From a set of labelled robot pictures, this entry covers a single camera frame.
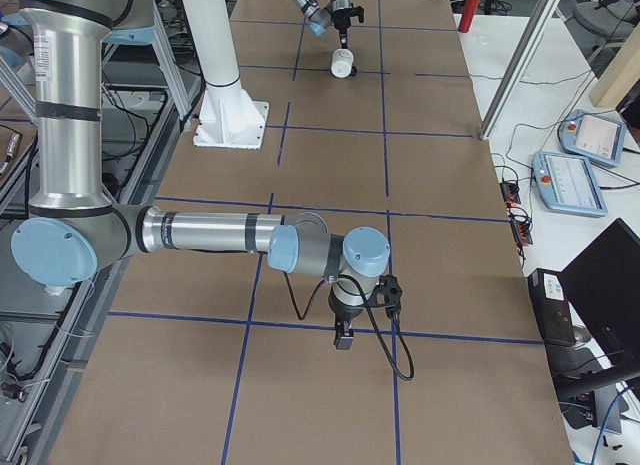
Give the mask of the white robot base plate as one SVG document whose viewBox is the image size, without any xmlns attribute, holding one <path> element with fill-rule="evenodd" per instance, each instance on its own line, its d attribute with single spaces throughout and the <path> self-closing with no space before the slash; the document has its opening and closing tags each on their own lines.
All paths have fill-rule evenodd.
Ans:
<svg viewBox="0 0 640 465">
<path fill-rule="evenodd" d="M 259 149 L 268 112 L 268 102 L 243 101 L 239 111 L 232 111 L 223 102 L 212 105 L 211 100 L 205 98 L 193 144 L 196 147 Z"/>
</svg>

